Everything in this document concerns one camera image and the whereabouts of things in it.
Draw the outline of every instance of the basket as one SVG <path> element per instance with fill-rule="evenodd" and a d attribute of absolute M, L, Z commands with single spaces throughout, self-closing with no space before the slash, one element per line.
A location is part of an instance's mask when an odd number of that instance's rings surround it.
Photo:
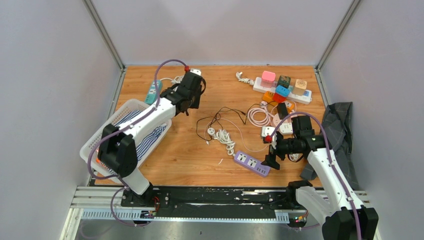
<path fill-rule="evenodd" d="M 103 128 L 106 127 L 108 124 L 115 125 L 117 122 L 119 122 L 123 117 L 125 117 L 127 114 L 131 113 L 132 111 L 139 110 L 144 111 L 149 107 L 148 104 L 139 101 L 137 99 L 130 99 L 126 103 L 124 103 L 96 132 L 93 136 L 90 137 L 90 139 L 82 146 L 81 150 L 79 151 L 79 155 L 81 158 L 87 163 L 87 160 L 89 158 L 90 151 L 93 149 L 94 145 L 100 141 L 102 138 L 102 131 Z M 163 132 L 160 134 L 160 136 L 156 139 L 156 141 L 148 148 L 147 152 L 142 156 L 141 159 L 138 160 L 137 168 L 140 167 L 141 164 L 149 157 L 149 155 L 155 150 L 156 146 L 162 141 L 165 134 L 168 132 L 168 130 L 171 127 L 172 121 L 169 119 L 167 122 L 165 122 L 166 128 L 163 130 Z M 94 154 L 91 159 L 91 167 L 95 169 L 97 172 L 102 174 L 103 176 L 109 176 L 111 175 L 110 170 L 105 167 L 102 164 L 99 164 L 96 162 L 97 154 Z M 115 183 L 121 183 L 116 177 L 110 178 Z"/>

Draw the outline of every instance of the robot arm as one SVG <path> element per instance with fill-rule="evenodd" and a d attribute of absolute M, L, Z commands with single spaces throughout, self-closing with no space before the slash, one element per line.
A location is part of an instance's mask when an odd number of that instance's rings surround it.
<path fill-rule="evenodd" d="M 330 150 L 330 164 L 323 135 L 315 134 L 308 116 L 292 118 L 294 138 L 284 139 L 276 134 L 275 147 L 269 147 L 263 165 L 280 168 L 276 157 L 284 160 L 288 154 L 303 154 L 317 173 L 328 196 L 324 200 L 308 181 L 290 182 L 287 188 L 289 201 L 305 207 L 322 226 L 325 240 L 349 240 L 356 238 L 356 226 L 351 201 L 359 214 L 363 239 L 372 240 L 376 232 L 378 215 L 374 208 L 366 208 L 352 190 L 345 175 Z"/>
<path fill-rule="evenodd" d="M 155 102 L 131 120 L 118 126 L 109 124 L 103 129 L 101 137 L 105 138 L 113 132 L 129 126 L 127 130 L 105 140 L 99 147 L 97 157 L 123 179 L 141 202 L 150 200 L 149 192 L 153 186 L 137 168 L 136 143 L 140 143 L 156 127 L 179 113 L 185 112 L 188 116 L 188 109 L 198 109 L 200 96 L 205 87 L 206 81 L 203 79 L 201 71 L 191 69 L 184 75 L 181 83 L 174 84 L 160 94 L 157 106 Z M 151 113 L 143 120 L 136 122 L 148 112 Z"/>

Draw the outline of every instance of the striped cloth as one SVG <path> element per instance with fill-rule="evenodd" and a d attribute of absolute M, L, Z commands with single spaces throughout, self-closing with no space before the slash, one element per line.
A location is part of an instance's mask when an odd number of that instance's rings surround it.
<path fill-rule="evenodd" d="M 125 115 L 121 120 L 119 120 L 117 123 L 115 123 L 115 126 L 118 126 L 120 124 L 123 124 L 131 119 L 133 119 L 135 116 L 140 114 L 140 110 L 134 110 L 127 115 Z M 137 159 L 140 161 L 143 156 L 147 153 L 149 148 L 156 142 L 156 140 L 159 138 L 159 136 L 165 131 L 167 128 L 167 124 L 164 123 L 158 127 L 156 127 L 149 135 L 147 135 L 137 146 Z"/>

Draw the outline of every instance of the wooden surface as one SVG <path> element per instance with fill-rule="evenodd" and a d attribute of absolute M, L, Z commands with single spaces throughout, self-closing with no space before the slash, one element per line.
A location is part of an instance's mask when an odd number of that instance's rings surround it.
<path fill-rule="evenodd" d="M 227 155 L 225 145 L 216 140 L 206 144 L 206 141 L 196 135 L 196 121 L 200 118 L 213 116 L 220 108 L 229 107 L 247 112 L 248 108 L 261 101 L 263 93 L 253 91 L 252 86 L 238 82 L 236 72 L 243 72 L 243 77 L 255 79 L 263 71 L 274 72 L 277 75 L 289 76 L 292 79 L 307 81 L 307 89 L 312 91 L 312 102 L 308 105 L 297 103 L 297 110 L 313 114 L 319 120 L 323 118 L 324 103 L 320 89 L 311 66 L 191 66 L 199 68 L 206 80 L 206 91 L 201 96 L 200 108 L 190 109 L 189 116 L 181 113 L 172 119 L 172 126 L 162 142 L 140 167 L 142 174 L 153 185 L 170 186 L 264 186 L 285 187 L 299 177 L 306 161 L 294 163 L 286 159 L 277 160 L 280 170 L 271 169 L 267 177 L 261 177 L 243 168 Z M 117 103 L 117 109 L 129 99 L 144 101 L 152 83 L 156 66 L 130 66 L 125 75 L 122 90 Z M 174 78 L 184 74 L 182 66 L 165 66 L 158 75 L 161 78 Z M 162 90 L 171 86 L 169 80 L 163 81 Z M 221 117 L 235 123 L 241 130 L 246 146 L 254 151 L 265 147 L 260 138 L 261 129 L 249 121 L 243 125 L 234 112 L 224 112 Z M 203 136 L 205 126 L 212 118 L 199 122 L 198 133 Z M 244 151 L 252 157 L 263 161 L 268 149 L 260 152 L 250 152 L 242 143 L 240 132 L 231 123 L 221 120 L 223 128 L 230 133 L 235 141 L 235 151 Z M 319 129 L 312 123 L 315 131 Z M 97 180 L 96 184 L 111 184 L 110 180 Z M 312 181 L 314 186 L 322 186 L 318 179 Z"/>

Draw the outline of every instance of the dark gray fabric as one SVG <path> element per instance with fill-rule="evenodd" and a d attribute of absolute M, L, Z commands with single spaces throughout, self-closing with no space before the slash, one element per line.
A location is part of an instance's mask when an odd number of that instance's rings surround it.
<path fill-rule="evenodd" d="M 351 161 L 352 153 L 352 102 L 337 102 L 328 105 L 325 109 L 322 126 L 327 134 L 328 141 L 334 150 L 335 158 L 341 171 L 346 177 L 352 189 L 359 188 L 355 169 Z M 300 177 L 306 180 L 314 180 L 317 173 L 308 163 Z"/>

